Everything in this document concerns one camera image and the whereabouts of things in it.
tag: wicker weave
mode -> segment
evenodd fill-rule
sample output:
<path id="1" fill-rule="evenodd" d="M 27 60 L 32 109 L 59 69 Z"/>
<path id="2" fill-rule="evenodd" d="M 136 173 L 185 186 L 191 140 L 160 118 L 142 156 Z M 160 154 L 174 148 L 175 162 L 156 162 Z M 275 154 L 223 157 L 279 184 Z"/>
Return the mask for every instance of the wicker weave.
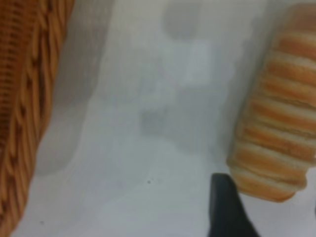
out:
<path id="1" fill-rule="evenodd" d="M 0 237 L 23 216 L 75 0 L 0 0 Z"/>

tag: black object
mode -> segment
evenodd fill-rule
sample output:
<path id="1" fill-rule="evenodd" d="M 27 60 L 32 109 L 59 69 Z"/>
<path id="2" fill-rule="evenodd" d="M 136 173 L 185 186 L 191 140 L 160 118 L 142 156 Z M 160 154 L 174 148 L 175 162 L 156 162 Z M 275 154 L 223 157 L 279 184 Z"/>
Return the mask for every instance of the black object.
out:
<path id="1" fill-rule="evenodd" d="M 211 181 L 209 237 L 259 237 L 243 209 L 235 183 L 227 174 Z"/>

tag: white table surface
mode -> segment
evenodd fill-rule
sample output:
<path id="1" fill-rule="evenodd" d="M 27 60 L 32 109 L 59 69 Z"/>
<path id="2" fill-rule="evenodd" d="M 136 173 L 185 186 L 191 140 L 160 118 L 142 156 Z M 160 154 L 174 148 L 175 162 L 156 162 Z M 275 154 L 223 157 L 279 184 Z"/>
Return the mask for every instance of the white table surface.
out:
<path id="1" fill-rule="evenodd" d="M 210 176 L 290 2 L 77 0 L 13 236 L 206 236 Z M 283 204 L 242 195 L 261 236 L 316 236 L 308 180 Z"/>

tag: striped bread roll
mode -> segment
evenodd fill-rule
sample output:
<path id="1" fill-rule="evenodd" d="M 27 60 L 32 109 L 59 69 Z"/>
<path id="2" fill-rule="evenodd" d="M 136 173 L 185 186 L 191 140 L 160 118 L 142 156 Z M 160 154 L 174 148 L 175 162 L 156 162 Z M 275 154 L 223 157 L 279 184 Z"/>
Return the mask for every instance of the striped bread roll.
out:
<path id="1" fill-rule="evenodd" d="M 228 159 L 239 190 L 282 202 L 316 166 L 316 4 L 291 7 L 237 126 Z"/>

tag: bread roll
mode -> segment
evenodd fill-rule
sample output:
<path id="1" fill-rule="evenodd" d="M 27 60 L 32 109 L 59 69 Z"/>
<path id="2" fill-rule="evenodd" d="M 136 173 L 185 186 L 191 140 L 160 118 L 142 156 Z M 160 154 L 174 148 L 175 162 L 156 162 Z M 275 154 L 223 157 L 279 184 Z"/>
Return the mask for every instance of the bread roll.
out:
<path id="1" fill-rule="evenodd" d="M 316 4 L 291 7 L 237 126 L 228 159 L 239 190 L 282 202 L 316 166 Z"/>

